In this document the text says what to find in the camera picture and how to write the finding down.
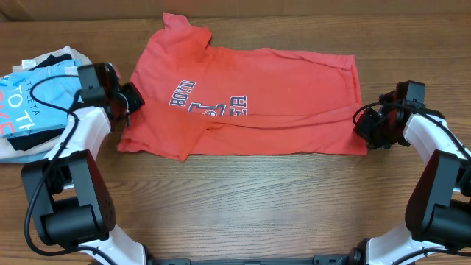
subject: red fabric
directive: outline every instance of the red fabric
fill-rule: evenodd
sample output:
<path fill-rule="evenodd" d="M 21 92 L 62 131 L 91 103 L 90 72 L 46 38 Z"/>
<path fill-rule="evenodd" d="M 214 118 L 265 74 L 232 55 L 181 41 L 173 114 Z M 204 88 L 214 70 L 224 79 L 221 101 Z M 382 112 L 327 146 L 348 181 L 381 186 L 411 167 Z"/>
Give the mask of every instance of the red fabric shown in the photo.
<path fill-rule="evenodd" d="M 211 47 L 209 29 L 181 15 L 163 20 L 131 77 L 146 104 L 131 115 L 120 151 L 178 160 L 366 154 L 353 133 L 361 94 L 352 55 Z"/>

